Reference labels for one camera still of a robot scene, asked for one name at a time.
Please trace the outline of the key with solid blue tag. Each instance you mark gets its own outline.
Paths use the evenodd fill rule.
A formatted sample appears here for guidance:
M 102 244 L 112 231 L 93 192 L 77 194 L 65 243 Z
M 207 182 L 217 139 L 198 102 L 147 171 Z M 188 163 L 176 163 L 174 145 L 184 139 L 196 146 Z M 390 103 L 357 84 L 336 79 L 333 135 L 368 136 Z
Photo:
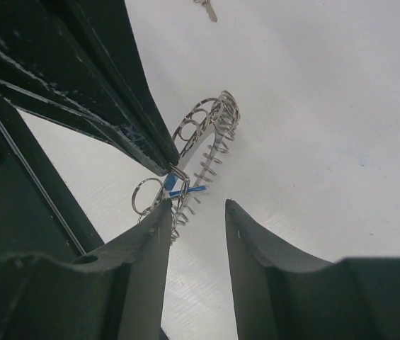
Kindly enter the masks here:
M 167 192 L 168 197 L 178 198 L 181 195 L 181 180 L 174 174 L 169 174 L 164 181 L 163 189 Z M 198 185 L 190 186 L 188 189 L 188 195 L 196 195 L 206 193 L 208 186 Z

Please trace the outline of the metal disc keyring holder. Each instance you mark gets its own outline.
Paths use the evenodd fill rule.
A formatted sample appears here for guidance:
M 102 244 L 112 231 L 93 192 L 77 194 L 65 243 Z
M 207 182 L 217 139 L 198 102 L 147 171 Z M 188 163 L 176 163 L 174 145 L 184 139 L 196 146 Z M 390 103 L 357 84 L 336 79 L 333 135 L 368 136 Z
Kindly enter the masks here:
M 221 156 L 229 153 L 229 143 L 235 140 L 240 120 L 238 103 L 227 90 L 193 106 L 172 135 L 172 141 L 181 147 L 179 163 L 163 179 L 149 177 L 141 181 L 132 193 L 131 205 L 138 220 L 147 217 L 160 202 L 171 200 L 171 242 L 175 242 L 180 237 L 178 227 L 187 225 L 189 217 L 195 215 L 192 203 L 200 204 L 202 198 L 210 193 L 210 185 L 217 175 L 215 167 L 222 164 Z M 169 174 L 181 180 L 181 195 L 178 198 L 168 197 L 163 189 Z M 137 194 L 143 185 L 150 182 L 157 183 L 159 188 L 152 203 L 140 210 Z M 208 186 L 207 192 L 188 195 L 189 187 L 198 185 Z

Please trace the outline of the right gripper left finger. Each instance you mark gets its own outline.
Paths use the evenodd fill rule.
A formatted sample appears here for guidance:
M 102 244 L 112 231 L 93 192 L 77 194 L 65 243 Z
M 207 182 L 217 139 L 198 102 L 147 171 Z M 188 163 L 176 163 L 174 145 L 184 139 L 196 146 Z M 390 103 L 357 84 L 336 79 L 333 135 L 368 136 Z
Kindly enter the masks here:
M 162 339 L 171 208 L 73 263 L 0 255 L 0 339 Z

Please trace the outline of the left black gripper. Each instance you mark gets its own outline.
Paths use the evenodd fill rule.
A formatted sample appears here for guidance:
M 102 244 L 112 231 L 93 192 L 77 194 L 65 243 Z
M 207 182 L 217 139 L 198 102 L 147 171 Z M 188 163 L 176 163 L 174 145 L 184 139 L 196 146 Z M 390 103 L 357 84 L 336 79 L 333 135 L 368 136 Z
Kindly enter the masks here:
M 170 139 L 154 118 L 142 122 L 143 112 L 59 31 L 33 33 L 0 34 L 0 254 L 76 259 L 104 242 L 13 106 L 109 144 L 160 176 L 171 168 L 162 145 Z

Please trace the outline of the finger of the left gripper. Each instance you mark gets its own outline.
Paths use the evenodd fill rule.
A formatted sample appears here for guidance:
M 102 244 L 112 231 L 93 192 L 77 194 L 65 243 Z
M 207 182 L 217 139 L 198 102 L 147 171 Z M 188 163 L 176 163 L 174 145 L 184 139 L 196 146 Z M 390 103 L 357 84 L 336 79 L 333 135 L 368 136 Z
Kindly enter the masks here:
M 149 90 L 124 1 L 55 1 L 57 15 L 118 95 L 120 129 L 158 165 L 180 154 Z

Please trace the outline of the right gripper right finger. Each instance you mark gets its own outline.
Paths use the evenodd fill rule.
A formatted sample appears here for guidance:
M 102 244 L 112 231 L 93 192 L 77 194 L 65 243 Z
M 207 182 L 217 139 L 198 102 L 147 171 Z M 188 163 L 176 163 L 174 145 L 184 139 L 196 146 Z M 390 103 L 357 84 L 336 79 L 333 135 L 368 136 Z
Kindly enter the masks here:
M 400 339 L 400 258 L 329 262 L 225 204 L 240 339 Z

